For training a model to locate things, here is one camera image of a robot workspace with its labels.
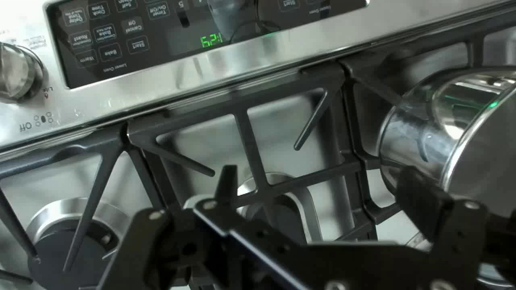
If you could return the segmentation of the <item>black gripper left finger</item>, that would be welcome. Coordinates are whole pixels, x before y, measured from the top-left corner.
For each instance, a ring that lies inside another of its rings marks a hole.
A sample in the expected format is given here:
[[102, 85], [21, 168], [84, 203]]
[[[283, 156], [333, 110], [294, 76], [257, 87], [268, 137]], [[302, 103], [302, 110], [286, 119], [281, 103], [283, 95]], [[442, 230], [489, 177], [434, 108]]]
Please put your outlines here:
[[234, 214], [238, 166], [225, 166], [213, 198], [192, 209], [144, 209], [131, 222], [99, 290], [170, 290], [197, 274], [228, 288], [230, 250], [225, 218]]

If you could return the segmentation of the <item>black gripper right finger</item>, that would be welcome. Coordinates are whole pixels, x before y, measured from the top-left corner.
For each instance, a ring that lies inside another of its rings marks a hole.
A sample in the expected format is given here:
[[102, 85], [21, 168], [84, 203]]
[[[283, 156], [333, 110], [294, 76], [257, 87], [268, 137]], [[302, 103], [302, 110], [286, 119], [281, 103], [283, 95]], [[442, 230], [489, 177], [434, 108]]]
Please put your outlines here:
[[415, 168], [404, 168], [397, 203], [433, 243], [433, 282], [455, 290], [489, 284], [481, 267], [492, 266], [510, 285], [516, 284], [516, 221], [492, 213], [484, 203], [452, 198]]

